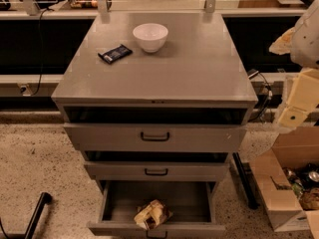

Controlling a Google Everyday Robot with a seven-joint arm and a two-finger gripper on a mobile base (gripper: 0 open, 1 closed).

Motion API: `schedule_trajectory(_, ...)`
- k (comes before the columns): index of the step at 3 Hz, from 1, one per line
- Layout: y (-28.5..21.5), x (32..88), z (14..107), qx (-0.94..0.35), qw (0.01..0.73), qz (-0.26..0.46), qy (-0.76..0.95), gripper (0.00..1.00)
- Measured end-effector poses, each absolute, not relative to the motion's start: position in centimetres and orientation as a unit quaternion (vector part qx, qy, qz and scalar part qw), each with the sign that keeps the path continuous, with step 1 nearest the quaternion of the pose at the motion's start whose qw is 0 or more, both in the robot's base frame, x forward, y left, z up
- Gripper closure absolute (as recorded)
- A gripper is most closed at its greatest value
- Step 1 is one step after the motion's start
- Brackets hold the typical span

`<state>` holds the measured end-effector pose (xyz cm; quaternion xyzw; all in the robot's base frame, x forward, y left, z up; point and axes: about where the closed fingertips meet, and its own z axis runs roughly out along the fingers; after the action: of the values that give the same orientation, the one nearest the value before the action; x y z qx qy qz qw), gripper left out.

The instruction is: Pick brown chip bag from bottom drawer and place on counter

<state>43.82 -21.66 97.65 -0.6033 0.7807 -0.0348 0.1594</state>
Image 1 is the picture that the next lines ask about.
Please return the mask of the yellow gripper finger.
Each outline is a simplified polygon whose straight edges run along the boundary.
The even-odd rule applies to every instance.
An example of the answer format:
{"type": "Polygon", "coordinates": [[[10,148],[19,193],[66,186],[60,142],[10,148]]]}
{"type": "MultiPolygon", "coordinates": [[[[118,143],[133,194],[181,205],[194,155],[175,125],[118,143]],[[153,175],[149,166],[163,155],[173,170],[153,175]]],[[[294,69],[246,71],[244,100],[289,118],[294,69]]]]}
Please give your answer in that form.
{"type": "Polygon", "coordinates": [[[304,68],[292,79],[292,86],[278,123],[287,128],[300,126],[319,105],[319,71],[304,68]]]}
{"type": "Polygon", "coordinates": [[[269,52],[276,55],[289,54],[291,51],[291,39],[295,32],[295,28],[292,27],[285,31],[280,37],[278,37],[269,47],[269,52]]]}

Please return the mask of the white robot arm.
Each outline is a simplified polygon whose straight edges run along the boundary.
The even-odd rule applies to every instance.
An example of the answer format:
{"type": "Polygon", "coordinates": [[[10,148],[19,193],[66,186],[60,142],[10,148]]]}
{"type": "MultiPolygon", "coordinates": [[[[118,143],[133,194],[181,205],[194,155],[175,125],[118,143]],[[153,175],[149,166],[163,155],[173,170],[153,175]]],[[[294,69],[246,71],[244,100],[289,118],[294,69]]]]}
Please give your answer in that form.
{"type": "Polygon", "coordinates": [[[277,116],[281,127],[300,126],[319,105],[319,0],[314,0],[293,28],[284,32],[269,51],[289,54],[291,61],[302,67],[292,79],[285,105],[277,116]]]}

